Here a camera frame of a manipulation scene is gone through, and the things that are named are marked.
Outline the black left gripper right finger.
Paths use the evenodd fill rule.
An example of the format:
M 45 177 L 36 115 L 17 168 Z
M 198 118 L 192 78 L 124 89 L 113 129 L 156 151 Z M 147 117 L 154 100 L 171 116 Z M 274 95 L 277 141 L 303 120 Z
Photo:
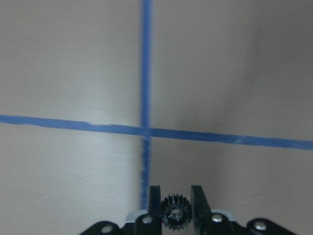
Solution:
M 209 235 L 212 212 L 201 186 L 191 186 L 192 221 L 196 235 Z

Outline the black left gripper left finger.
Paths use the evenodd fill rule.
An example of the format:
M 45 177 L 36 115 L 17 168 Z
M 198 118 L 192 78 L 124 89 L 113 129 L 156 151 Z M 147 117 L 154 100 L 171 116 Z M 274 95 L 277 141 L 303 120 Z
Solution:
M 161 214 L 161 195 L 160 186 L 150 186 L 148 215 L 152 221 L 148 224 L 149 235 L 162 234 L 162 214 Z

